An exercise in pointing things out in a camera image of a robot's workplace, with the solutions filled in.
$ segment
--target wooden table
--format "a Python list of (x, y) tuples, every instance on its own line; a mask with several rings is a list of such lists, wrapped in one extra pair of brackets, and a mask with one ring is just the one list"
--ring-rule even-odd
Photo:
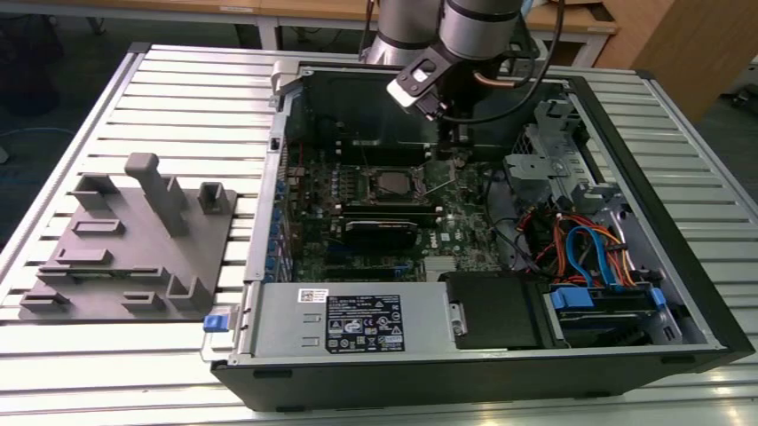
[[(256, 25), (264, 50), (280, 49), (280, 27), (363, 29), (363, 0), (0, 0), (0, 12), (70, 15), (88, 18), (180, 20)], [(527, 19), (533, 38), (549, 41), (555, 6), (536, 7)], [(565, 11), (561, 40), (580, 43), (576, 67), (591, 67), (608, 36), (617, 31), (581, 6)]]
[[(260, 0), (257, 13), (273, 22), (260, 27), (260, 39), (276, 40), (278, 27), (361, 29), (365, 19), (363, 0)], [(556, 6), (545, 4), (531, 10), (527, 24), (533, 38), (551, 41)], [(565, 9), (561, 41), (579, 43), (581, 48), (573, 59), (575, 67), (591, 67), (605, 46), (607, 38), (617, 31), (615, 22), (596, 20), (583, 6)], [(278, 45), (265, 45), (276, 50)]]

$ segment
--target metal grating table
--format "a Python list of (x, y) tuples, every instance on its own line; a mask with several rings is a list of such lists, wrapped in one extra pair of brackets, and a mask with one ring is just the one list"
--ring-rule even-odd
[[(154, 45), (130, 52), (93, 107), (0, 256), (0, 423), (153, 424), (750, 424), (758, 417), (758, 356), (700, 375), (677, 375), (617, 398), (540, 400), (306, 414), (250, 412), (208, 371), (230, 334), (200, 324), (17, 325), (77, 203), (77, 174), (118, 174), (134, 151), (161, 156), (160, 172), (184, 187), (220, 180), (241, 198), (228, 236), (216, 305), (241, 297), (248, 236), (273, 110), (269, 74), (284, 57), (352, 62), (346, 55)], [(629, 71), (555, 68), (589, 82), (636, 161), (758, 345), (758, 209), (657, 84)], [(609, 175), (593, 144), (591, 152)]]

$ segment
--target barcode sticker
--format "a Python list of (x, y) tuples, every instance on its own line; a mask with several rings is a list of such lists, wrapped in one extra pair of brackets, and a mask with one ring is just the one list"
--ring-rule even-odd
[(605, 27), (588, 27), (587, 32), (612, 34), (615, 32), (615, 30), (612, 28), (605, 28)]
[(252, 7), (238, 7), (238, 6), (218, 6), (217, 7), (221, 12), (242, 12), (242, 13), (252, 13)]

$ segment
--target warning label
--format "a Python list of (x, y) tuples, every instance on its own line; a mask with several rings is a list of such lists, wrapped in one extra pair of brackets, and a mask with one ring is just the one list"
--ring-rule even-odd
[(328, 296), (326, 338), (329, 353), (405, 350), (400, 296)]

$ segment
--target cable connector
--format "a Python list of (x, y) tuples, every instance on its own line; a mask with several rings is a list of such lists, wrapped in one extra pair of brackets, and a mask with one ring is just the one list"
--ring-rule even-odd
[(621, 244), (609, 244), (605, 246), (605, 251), (620, 251), (620, 250), (627, 250), (628, 249), (628, 245), (625, 243)]

